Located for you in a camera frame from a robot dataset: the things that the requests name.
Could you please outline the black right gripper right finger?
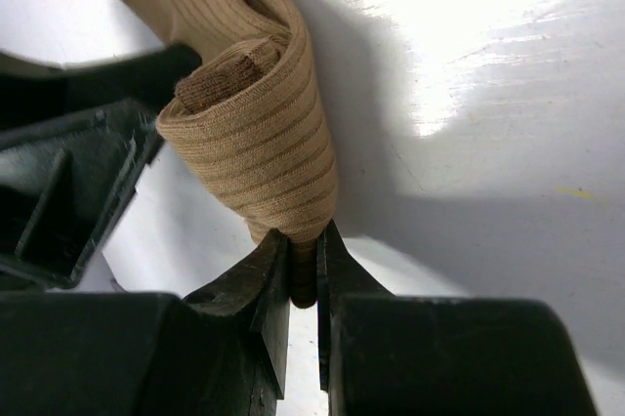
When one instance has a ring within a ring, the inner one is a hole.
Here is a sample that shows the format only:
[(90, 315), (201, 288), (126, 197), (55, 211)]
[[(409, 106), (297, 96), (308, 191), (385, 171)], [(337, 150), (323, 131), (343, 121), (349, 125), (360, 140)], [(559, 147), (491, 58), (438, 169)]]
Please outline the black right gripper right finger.
[(319, 381), (333, 415), (593, 415), (570, 336), (526, 299), (397, 296), (329, 225), (316, 251)]

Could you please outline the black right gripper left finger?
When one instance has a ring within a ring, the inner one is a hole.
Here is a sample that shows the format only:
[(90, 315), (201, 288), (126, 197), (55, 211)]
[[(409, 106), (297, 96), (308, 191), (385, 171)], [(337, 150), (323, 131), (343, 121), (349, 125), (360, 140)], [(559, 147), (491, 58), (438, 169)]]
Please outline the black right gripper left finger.
[(184, 298), (1, 297), (5, 415), (272, 415), (285, 391), (287, 238)]

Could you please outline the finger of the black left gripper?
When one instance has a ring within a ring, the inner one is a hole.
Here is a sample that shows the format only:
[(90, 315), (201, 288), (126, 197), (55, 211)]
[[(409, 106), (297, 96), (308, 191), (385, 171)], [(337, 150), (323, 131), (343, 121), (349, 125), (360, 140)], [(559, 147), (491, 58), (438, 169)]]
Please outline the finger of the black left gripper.
[(160, 144), (132, 100), (2, 131), (1, 271), (75, 287)]
[(176, 84), (199, 67), (185, 45), (112, 62), (61, 68), (57, 64), (1, 55), (3, 131), (97, 106), (133, 100), (159, 111)]

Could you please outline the tan ribbed sock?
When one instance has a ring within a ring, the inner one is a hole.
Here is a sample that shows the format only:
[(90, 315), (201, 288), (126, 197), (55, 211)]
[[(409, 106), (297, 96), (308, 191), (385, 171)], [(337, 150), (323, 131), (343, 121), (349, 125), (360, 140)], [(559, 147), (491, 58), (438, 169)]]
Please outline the tan ribbed sock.
[(155, 129), (260, 242), (291, 243), (289, 292), (316, 300), (317, 238), (335, 210), (336, 158), (307, 26), (291, 0), (122, 0), (201, 64), (155, 112)]

